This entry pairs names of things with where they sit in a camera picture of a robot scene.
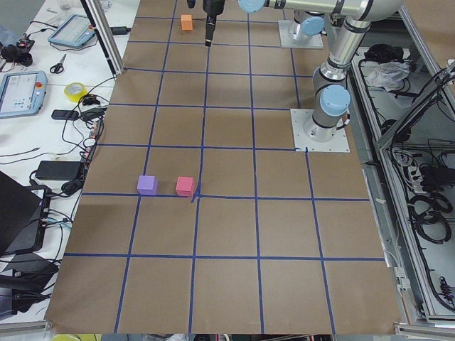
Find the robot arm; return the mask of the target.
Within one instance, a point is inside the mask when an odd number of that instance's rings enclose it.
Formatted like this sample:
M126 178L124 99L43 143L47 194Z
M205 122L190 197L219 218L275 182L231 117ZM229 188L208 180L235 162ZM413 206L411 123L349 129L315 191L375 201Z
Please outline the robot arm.
M202 1L205 18L205 46L210 47L216 28L217 17L223 13L225 1ZM324 14L294 10L292 21L279 20L278 31L281 47L322 49L321 34L325 25Z
M292 9L317 13L339 13L345 16L336 42L326 62L313 76L315 109L303 125L304 133L313 141L330 141L337 130L338 120L346 113L350 94L342 81L364 35L374 21L383 20L403 5L395 0L364 1L240 1L240 8L254 13L264 7Z

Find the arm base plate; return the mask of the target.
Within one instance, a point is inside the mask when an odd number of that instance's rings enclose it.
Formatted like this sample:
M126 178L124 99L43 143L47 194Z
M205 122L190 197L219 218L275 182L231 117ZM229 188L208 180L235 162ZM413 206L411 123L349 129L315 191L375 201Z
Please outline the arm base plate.
M294 149L301 152L349 153L350 148L341 119L332 128L322 128L313 121L312 109L291 109Z
M322 49L321 32L324 21L321 17L307 18L301 23L296 21L278 21L281 47Z

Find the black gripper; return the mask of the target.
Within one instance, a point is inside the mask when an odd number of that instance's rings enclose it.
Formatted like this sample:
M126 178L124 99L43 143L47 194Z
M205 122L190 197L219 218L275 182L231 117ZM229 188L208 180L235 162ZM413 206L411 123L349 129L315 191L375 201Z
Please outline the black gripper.
M194 7L196 0L187 0L188 7ZM225 0L203 0L203 10L207 13L205 22L205 46L210 47L216 28L216 16L224 11Z

